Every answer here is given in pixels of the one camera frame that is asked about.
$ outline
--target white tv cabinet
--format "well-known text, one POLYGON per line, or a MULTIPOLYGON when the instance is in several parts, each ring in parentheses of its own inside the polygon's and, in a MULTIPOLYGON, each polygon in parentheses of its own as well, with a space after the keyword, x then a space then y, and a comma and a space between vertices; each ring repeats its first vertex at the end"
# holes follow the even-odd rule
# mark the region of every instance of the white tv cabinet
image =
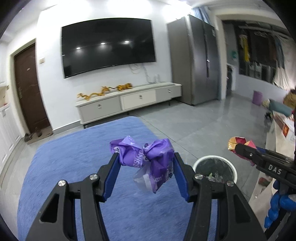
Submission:
POLYGON ((156 83, 111 92, 88 101, 81 99, 76 103, 80 123, 86 125, 109 116, 180 97, 181 87, 182 85, 175 83, 156 83))

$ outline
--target wall-mounted tv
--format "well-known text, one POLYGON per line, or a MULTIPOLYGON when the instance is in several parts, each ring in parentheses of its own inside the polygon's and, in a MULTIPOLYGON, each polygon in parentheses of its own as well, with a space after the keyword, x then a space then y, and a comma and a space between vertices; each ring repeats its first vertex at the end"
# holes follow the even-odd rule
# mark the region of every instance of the wall-mounted tv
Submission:
POLYGON ((104 18, 62 27, 65 78, 109 66, 155 62, 151 20, 104 18))

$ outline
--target purple plastic bag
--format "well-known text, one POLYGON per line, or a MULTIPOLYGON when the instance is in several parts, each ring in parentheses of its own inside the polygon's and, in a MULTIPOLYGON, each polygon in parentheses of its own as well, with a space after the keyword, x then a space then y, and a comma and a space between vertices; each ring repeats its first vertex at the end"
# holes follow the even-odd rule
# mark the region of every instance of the purple plastic bag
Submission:
POLYGON ((142 189, 144 186, 154 193, 173 175, 174 148, 169 139, 156 140, 143 148, 127 136, 110 142, 112 153, 119 153, 123 166, 139 167, 134 181, 142 189))

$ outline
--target doormat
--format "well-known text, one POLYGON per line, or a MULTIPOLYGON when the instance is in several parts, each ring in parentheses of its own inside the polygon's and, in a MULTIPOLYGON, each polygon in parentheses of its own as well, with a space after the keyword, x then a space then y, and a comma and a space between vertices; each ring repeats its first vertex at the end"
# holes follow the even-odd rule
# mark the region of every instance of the doormat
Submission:
POLYGON ((41 132, 42 132, 42 135, 40 137, 38 137, 37 134, 34 133, 33 136, 32 136, 32 139, 29 140, 27 143, 28 144, 34 143, 34 142, 42 140, 42 139, 44 139, 46 137, 50 137, 53 134, 51 126, 42 129, 41 132))

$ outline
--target yellow cloth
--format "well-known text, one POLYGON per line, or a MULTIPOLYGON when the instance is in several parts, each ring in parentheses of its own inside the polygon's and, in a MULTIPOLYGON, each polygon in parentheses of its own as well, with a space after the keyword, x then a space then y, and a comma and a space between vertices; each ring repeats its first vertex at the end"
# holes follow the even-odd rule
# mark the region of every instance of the yellow cloth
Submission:
POLYGON ((240 38, 240 45, 244 50, 244 61, 250 62, 250 55, 249 55, 249 45, 248 45, 248 36, 245 34, 241 34, 240 38))
POLYGON ((296 107, 296 94, 289 92, 284 98, 284 105, 289 106, 292 109, 296 107))
POLYGON ((250 62, 248 38, 244 37, 243 41, 244 41, 244 60, 246 62, 250 62))

